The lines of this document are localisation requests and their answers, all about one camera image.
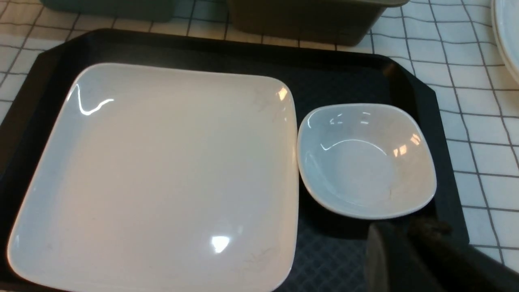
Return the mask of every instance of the green container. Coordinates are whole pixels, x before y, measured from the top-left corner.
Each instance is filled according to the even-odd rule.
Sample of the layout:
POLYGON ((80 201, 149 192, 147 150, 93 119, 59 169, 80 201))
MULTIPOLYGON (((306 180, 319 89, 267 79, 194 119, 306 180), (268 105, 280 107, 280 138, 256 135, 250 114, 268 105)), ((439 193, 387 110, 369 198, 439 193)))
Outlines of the green container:
POLYGON ((388 7, 409 0, 227 0, 239 30, 354 46, 388 7))
POLYGON ((174 0, 41 0, 50 9, 133 18, 169 21, 174 0))

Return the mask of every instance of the tray rim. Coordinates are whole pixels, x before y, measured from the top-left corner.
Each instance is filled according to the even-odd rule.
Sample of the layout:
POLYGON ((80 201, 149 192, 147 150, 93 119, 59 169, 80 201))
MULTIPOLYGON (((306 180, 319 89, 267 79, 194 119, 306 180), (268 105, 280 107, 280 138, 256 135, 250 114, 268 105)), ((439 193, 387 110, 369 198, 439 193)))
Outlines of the tray rim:
MULTIPOLYGON (((280 60, 280 56, 288 54, 290 55, 290 62, 296 64, 301 64, 303 62, 306 67, 310 68, 312 68, 313 66, 325 65, 330 70, 340 70, 341 66, 357 66, 377 69, 380 70, 382 74, 388 79, 390 91, 396 91, 401 94, 402 100, 398 100, 399 104, 394 105, 408 112, 411 116, 413 116, 416 119, 418 124, 421 125, 417 113, 418 105, 416 104, 416 102, 419 103, 420 100, 415 99, 415 93, 417 90, 423 90, 424 92, 428 92, 428 96, 424 97, 424 99, 429 98, 430 100, 427 101, 428 106, 432 106, 432 108, 428 108, 428 110, 431 113, 423 111, 421 112, 420 116, 430 114, 435 114, 437 116, 440 115, 436 99, 431 99, 431 97, 435 97, 434 91, 427 85, 422 83, 420 80, 418 80, 415 76, 410 74, 398 63, 385 56, 341 51, 323 51, 315 49, 278 47, 262 44, 216 41, 211 39, 193 38, 185 36, 172 36, 153 33, 120 31, 113 29, 101 29, 89 32, 58 47, 43 52, 36 59, 36 62, 34 63, 33 67, 31 68, 31 71, 27 75, 27 78, 24 84, 22 85, 22 88, 20 89, 16 99, 12 103, 4 119, 4 121, 7 122, 2 123, 0 125, 0 202, 1 200, 13 200, 13 198, 4 198, 2 196, 2 194, 7 190, 7 188, 9 188, 9 190, 12 190, 13 188, 19 189, 20 185, 23 184, 23 182, 16 181, 15 172, 23 171, 24 169, 30 168, 30 166, 16 165, 16 163, 24 155, 23 151, 25 149, 23 147, 27 148, 28 146, 28 129, 34 126, 35 120, 37 120, 37 118, 41 115, 52 114, 41 110, 42 105, 40 104, 40 98, 43 95, 50 95, 51 93, 56 92, 55 88, 49 88, 47 87, 47 85, 52 81, 52 76, 54 72, 56 70, 59 70, 60 66, 62 66, 62 62, 65 62, 67 58, 71 58, 75 54, 88 54, 89 52, 93 54, 101 54, 101 50, 99 48, 94 47, 93 44, 103 45, 116 43, 118 45, 132 45, 133 42, 143 40, 146 41, 145 45, 148 47, 171 47, 175 45, 180 49, 219 52, 225 53, 227 55, 237 54, 240 57, 249 58, 251 58, 253 54, 259 54, 260 58, 270 61, 280 60), (395 88, 395 82, 400 82, 408 86, 402 88, 395 88)), ((80 71, 82 71, 82 69, 85 69, 90 65, 100 63, 89 63, 89 60, 76 60, 76 62, 78 62, 80 66, 84 66, 81 68, 80 71)), ((153 65, 157 67, 165 67, 160 66, 160 63, 153 65)), ((448 155, 448 148, 446 145, 443 125, 434 125, 434 127, 438 126, 441 126, 441 129, 437 130, 440 134, 436 135, 436 137, 434 138, 440 138, 440 143, 443 144, 441 151, 444 152, 443 154, 447 154, 448 159, 445 159, 446 161, 443 161, 441 165, 437 165, 435 161, 437 176, 439 172, 447 171, 446 175, 449 176, 447 177, 447 180, 450 184, 450 190, 455 193, 442 193, 440 192, 440 188, 437 190, 436 195, 434 197, 434 203, 436 206, 441 205, 441 208, 436 209, 436 215, 439 220, 446 221, 452 225, 453 238, 460 242, 468 243, 469 240, 467 228, 461 209, 461 202, 459 200, 459 196, 457 195, 456 183, 454 180, 454 173, 452 172, 450 156, 448 155)), ((32 156, 27 159, 29 160, 29 162, 36 160, 37 164, 40 155, 41 153, 32 154, 32 156)), ((9 275, 6 279, 0 278, 0 288, 27 292, 57 291, 56 289, 51 289, 33 284, 31 282, 28 282, 27 280, 21 279, 14 275, 9 275)))

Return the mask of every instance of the table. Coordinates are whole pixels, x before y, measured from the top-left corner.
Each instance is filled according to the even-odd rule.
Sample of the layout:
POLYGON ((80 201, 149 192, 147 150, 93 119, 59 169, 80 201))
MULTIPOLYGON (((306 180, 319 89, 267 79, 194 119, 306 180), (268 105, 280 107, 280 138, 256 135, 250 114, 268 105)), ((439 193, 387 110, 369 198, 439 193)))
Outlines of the table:
POLYGON ((0 0, 0 122, 39 53, 100 28, 385 55, 436 92, 470 243, 519 271, 519 85, 499 56, 490 2, 412 0, 345 47, 240 32, 224 0, 178 0, 167 23, 0 0))

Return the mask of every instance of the serving tray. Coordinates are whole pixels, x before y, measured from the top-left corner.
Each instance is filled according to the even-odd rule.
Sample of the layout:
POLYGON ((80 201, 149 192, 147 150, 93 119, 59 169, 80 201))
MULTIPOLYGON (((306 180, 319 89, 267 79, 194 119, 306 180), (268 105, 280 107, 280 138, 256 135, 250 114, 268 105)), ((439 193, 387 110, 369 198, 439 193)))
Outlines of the serving tray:
MULTIPOLYGON (((66 94, 82 70, 105 62, 273 77, 290 88, 298 123, 313 109, 330 104, 371 102, 399 107, 420 125, 436 167, 438 188, 425 208, 391 222, 405 226, 410 216, 437 218, 452 226, 456 240, 468 243, 435 93, 391 59, 98 30, 40 54, 0 126, 0 238, 4 250, 66 94)), ((277 291, 365 291, 365 240, 372 221, 331 213, 310 197, 302 182, 300 186, 294 264, 277 291)), ((55 291, 16 276, 5 254, 0 289, 55 291)))

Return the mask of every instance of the plate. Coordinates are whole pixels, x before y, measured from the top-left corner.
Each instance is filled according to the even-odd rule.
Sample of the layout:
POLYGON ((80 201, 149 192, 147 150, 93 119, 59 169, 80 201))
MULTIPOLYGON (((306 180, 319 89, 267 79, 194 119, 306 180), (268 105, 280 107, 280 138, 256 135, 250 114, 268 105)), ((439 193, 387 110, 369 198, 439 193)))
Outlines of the plate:
POLYGON ((299 128, 298 160, 310 195, 360 219, 404 216, 427 205, 436 173, 414 119, 385 104, 339 104, 310 112, 299 128))
POLYGON ((98 64, 76 79, 8 243, 21 277, 87 291, 271 291, 298 215, 290 90, 98 64))
POLYGON ((491 9, 497 48, 510 74, 519 83, 519 2, 494 0, 491 9))

